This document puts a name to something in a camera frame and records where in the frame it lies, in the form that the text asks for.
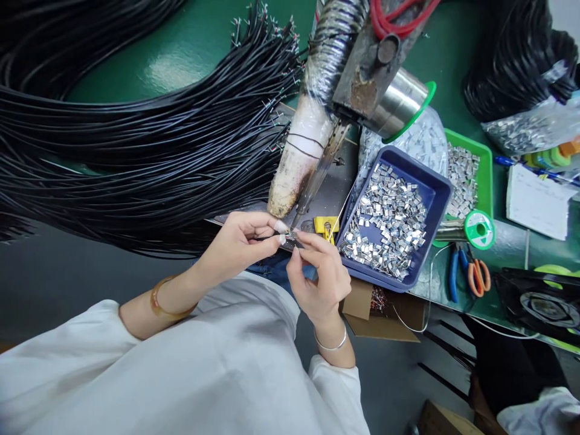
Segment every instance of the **fingernail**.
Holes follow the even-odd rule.
[[[288,226],[280,219],[278,219],[274,224],[274,229],[278,231],[280,234],[286,234],[290,231],[290,228],[288,228]]]

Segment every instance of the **blue-handled pliers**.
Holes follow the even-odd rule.
[[[455,243],[452,247],[453,251],[451,253],[451,264],[449,266],[449,274],[448,274],[448,284],[449,284],[449,292],[451,293],[451,300],[454,303],[458,303],[459,299],[457,298],[457,267],[459,262],[461,262],[461,269],[463,269],[463,273],[467,278],[469,274],[469,261],[467,259],[467,255],[465,251],[461,249],[459,244]]]

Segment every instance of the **gold bangle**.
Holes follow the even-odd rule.
[[[178,314],[168,313],[163,308],[161,308],[161,306],[159,305],[159,301],[157,300],[157,293],[159,292],[159,289],[161,288],[161,286],[163,284],[165,284],[167,281],[171,281],[176,276],[178,276],[178,275],[171,275],[170,277],[162,279],[161,281],[159,281],[157,283],[157,285],[153,288],[153,290],[151,290],[151,298],[150,298],[151,310],[153,310],[153,313],[157,317],[161,317],[161,318],[163,318],[163,320],[167,320],[167,321],[181,320],[181,319],[189,316],[192,313],[192,311],[195,310],[195,307],[197,307],[197,304],[195,304],[189,310],[184,311],[183,313],[178,313]]]

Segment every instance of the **gray floor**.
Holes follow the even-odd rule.
[[[63,323],[90,305],[111,298],[120,303],[151,288],[161,277],[188,267],[188,261],[148,259],[111,246],[90,242],[38,225],[37,236],[10,246],[0,245],[0,341],[20,342]],[[474,353],[465,341],[438,325],[444,318],[466,330],[454,314],[434,308],[429,330]],[[421,337],[421,343],[399,343],[351,337],[360,370],[362,406],[372,434],[402,434],[415,421],[426,399],[464,416],[466,403],[423,372],[418,362],[467,392],[468,372],[441,348]],[[301,315],[298,352],[307,368],[316,352],[312,325]],[[562,365],[573,392],[580,392],[578,363],[562,353]]]

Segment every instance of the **silver bracelet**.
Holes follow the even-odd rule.
[[[337,347],[333,347],[333,348],[330,348],[330,347],[324,347],[324,346],[323,346],[322,344],[320,344],[320,342],[318,341],[318,337],[316,336],[316,328],[314,328],[314,339],[316,340],[316,343],[318,343],[318,345],[319,345],[319,346],[320,346],[322,349],[324,349],[324,350],[327,350],[327,351],[329,351],[329,352],[333,352],[334,350],[338,350],[338,349],[340,349],[340,348],[343,346],[343,344],[344,344],[344,343],[346,343],[346,337],[347,337],[347,335],[346,335],[346,325],[344,325],[344,337],[343,337],[343,340],[340,342],[340,344],[339,344]]]

